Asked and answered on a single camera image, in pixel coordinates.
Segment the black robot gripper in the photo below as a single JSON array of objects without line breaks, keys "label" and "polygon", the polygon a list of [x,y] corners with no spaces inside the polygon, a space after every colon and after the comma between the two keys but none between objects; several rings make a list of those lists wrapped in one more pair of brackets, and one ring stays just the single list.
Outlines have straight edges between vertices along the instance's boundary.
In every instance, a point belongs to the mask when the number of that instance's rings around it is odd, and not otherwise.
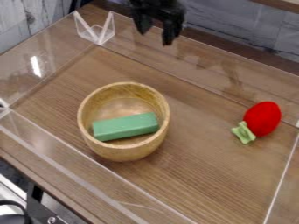
[{"label": "black robot gripper", "polygon": [[128,0],[135,26],[144,35],[153,20],[163,22],[163,45],[169,46],[185,24],[185,6],[180,0]]}]

